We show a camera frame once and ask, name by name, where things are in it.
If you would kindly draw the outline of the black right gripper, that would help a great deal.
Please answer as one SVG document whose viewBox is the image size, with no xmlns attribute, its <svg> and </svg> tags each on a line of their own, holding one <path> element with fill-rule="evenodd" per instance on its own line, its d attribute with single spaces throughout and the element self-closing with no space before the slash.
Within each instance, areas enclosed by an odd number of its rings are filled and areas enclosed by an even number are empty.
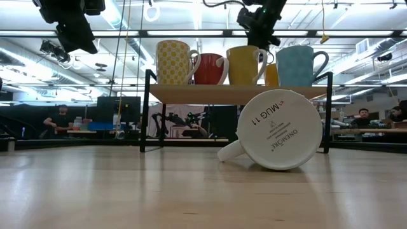
<svg viewBox="0 0 407 229">
<path fill-rule="evenodd" d="M 281 40 L 274 36 L 274 24 L 251 24 L 247 31 L 247 44 L 269 50 L 270 45 L 279 46 Z"/>
</svg>

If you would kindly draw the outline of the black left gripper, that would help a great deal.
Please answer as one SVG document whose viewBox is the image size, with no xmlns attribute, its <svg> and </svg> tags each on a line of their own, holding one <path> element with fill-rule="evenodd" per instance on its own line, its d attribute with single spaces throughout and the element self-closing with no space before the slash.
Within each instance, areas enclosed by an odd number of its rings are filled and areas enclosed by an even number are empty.
<svg viewBox="0 0 407 229">
<path fill-rule="evenodd" d="M 96 16 L 105 10 L 105 0 L 31 0 L 45 22 L 56 26 L 65 52 L 83 50 L 97 53 L 90 24 L 84 15 Z"/>
</svg>

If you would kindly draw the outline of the plain yellow mug white handle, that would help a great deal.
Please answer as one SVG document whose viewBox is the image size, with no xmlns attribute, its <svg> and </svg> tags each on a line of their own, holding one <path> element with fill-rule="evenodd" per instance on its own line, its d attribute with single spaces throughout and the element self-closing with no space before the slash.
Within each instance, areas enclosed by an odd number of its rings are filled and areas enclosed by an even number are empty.
<svg viewBox="0 0 407 229">
<path fill-rule="evenodd" d="M 228 77 L 231 85 L 257 85 L 264 73 L 268 55 L 267 51 L 257 46 L 237 46 L 226 51 L 229 61 Z"/>
</svg>

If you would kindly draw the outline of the orange-yellow mug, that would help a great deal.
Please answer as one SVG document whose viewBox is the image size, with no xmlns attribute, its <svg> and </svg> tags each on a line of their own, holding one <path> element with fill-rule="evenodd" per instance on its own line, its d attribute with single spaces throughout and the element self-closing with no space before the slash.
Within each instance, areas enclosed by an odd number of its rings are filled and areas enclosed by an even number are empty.
<svg viewBox="0 0 407 229">
<path fill-rule="evenodd" d="M 269 64 L 267 65 L 264 73 L 265 77 L 265 85 L 270 87 L 278 87 L 279 86 L 279 75 L 277 72 L 277 65 L 276 64 Z"/>
</svg>

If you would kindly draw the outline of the blue faceted mug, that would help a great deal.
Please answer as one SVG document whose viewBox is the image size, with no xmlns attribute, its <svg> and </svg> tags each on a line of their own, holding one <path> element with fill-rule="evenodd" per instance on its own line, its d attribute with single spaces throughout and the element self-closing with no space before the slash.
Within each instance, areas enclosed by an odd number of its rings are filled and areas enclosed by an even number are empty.
<svg viewBox="0 0 407 229">
<path fill-rule="evenodd" d="M 314 73 L 314 59 L 324 56 L 324 62 Z M 311 46 L 290 46 L 276 53 L 276 66 L 281 87 L 310 87 L 327 66 L 329 55 L 324 51 L 314 52 Z"/>
</svg>

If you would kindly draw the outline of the red mug white interior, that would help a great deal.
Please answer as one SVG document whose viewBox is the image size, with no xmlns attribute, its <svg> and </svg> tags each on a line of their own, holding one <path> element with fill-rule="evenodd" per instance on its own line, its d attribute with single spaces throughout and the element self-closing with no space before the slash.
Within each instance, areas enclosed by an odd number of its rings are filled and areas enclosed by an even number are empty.
<svg viewBox="0 0 407 229">
<path fill-rule="evenodd" d="M 228 75 L 228 59 L 215 53 L 202 53 L 200 58 L 199 65 L 198 57 L 193 58 L 193 66 L 198 66 L 194 73 L 195 84 L 222 85 Z"/>
</svg>

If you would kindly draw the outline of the light green mug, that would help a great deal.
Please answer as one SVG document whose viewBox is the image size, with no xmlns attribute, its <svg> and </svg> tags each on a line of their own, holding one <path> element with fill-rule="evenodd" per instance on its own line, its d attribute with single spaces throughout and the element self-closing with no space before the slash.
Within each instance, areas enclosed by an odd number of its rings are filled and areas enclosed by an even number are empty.
<svg viewBox="0 0 407 229">
<path fill-rule="evenodd" d="M 288 170 L 315 155 L 322 141 L 322 122 L 305 96 L 275 89 L 260 93 L 245 105 L 236 136 L 236 141 L 218 151 L 220 161 L 247 155 L 268 169 Z"/>
</svg>

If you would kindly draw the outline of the yellow polka dot mug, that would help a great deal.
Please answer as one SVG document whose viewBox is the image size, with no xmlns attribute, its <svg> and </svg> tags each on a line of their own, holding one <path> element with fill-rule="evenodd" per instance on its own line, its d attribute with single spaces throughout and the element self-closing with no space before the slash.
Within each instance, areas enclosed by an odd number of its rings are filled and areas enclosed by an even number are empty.
<svg viewBox="0 0 407 229">
<path fill-rule="evenodd" d="M 156 45 L 156 77 L 159 85 L 188 85 L 201 63 L 200 53 L 182 41 Z"/>
</svg>

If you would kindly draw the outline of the black ceiling-mounted device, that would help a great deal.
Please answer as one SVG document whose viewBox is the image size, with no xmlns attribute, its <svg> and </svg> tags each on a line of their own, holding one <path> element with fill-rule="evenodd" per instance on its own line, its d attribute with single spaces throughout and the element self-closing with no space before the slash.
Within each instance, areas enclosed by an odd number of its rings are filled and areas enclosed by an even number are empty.
<svg viewBox="0 0 407 229">
<path fill-rule="evenodd" d="M 68 63 L 71 60 L 70 55 L 67 52 L 61 47 L 55 46 L 50 41 L 42 41 L 39 51 L 46 55 L 50 55 L 61 63 Z"/>
</svg>

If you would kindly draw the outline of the wooden shelf black metal legs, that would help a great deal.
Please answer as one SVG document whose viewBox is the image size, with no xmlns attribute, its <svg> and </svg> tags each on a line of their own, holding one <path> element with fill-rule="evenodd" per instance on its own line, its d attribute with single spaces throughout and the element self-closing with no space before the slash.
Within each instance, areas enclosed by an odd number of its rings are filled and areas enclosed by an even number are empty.
<svg viewBox="0 0 407 229">
<path fill-rule="evenodd" d="M 140 152 L 146 152 L 148 146 L 147 124 L 149 111 L 149 95 L 155 96 L 162 103 L 162 114 L 166 113 L 168 104 L 203 104 L 203 105 L 245 105 L 258 94 L 277 90 L 271 86 L 236 86 L 236 85 L 152 85 L 150 79 L 155 74 L 148 69 L 145 73 L 144 100 L 142 109 L 142 128 Z M 316 99 L 326 96 L 326 108 L 332 108 L 333 73 L 326 72 L 316 78 L 317 81 L 327 79 L 326 86 L 314 87 L 283 87 L 284 90 L 292 90 L 307 99 Z"/>
</svg>

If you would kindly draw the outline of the blue storage bin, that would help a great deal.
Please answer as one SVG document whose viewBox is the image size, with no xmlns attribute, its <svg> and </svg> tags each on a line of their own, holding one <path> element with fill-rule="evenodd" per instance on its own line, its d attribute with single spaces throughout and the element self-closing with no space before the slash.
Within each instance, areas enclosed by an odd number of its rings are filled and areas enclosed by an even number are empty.
<svg viewBox="0 0 407 229">
<path fill-rule="evenodd" d="M 110 131 L 114 129 L 115 127 L 112 123 L 101 123 L 93 121 L 88 124 L 88 130 L 91 131 L 102 131 L 102 130 Z"/>
</svg>

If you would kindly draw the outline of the white air vent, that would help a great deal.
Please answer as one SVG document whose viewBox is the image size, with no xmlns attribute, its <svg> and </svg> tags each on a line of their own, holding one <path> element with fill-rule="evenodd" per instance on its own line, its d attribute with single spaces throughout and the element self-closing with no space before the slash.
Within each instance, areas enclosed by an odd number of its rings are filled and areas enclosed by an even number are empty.
<svg viewBox="0 0 407 229">
<path fill-rule="evenodd" d="M 369 50 L 369 39 L 366 38 L 355 45 L 356 53 L 358 55 L 365 53 Z"/>
</svg>

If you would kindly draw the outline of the white fabric backdrop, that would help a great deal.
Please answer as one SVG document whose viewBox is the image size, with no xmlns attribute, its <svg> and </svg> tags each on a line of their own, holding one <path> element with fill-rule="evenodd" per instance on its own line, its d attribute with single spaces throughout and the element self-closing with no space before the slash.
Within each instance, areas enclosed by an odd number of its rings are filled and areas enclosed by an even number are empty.
<svg viewBox="0 0 407 229">
<path fill-rule="evenodd" d="M 167 105 L 166 108 L 166 113 L 165 115 L 168 116 L 169 113 L 173 113 L 174 115 L 177 115 L 178 117 L 180 117 L 183 121 L 185 119 L 187 119 L 188 114 L 200 114 L 203 113 L 205 110 L 205 106 L 192 106 L 192 105 L 177 105 L 177 104 L 169 104 Z M 154 119 L 152 118 L 152 115 L 154 113 L 161 113 L 162 112 L 162 104 L 158 103 L 155 104 L 154 106 L 150 106 L 149 107 L 149 112 L 148 112 L 148 125 L 147 125 L 147 135 L 150 137 L 156 137 L 157 134 L 157 129 L 156 129 L 156 124 Z M 178 129 L 174 129 L 173 126 L 175 125 L 175 123 L 171 122 L 171 121 L 166 121 L 166 128 L 169 131 L 168 134 L 166 134 L 167 137 L 169 138 L 184 138 L 183 133 L 181 132 L 181 130 Z"/>
</svg>

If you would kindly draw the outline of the wooden background table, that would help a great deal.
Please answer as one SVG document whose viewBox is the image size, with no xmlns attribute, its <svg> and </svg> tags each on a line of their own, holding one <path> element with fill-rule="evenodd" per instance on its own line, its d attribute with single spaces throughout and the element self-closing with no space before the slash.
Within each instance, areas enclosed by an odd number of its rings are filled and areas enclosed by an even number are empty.
<svg viewBox="0 0 407 229">
<path fill-rule="evenodd" d="M 391 128 L 391 129 L 352 128 L 352 129 L 336 129 L 336 130 L 331 131 L 331 135 L 363 134 L 363 133 L 407 134 L 407 129 L 400 129 L 400 128 Z"/>
</svg>

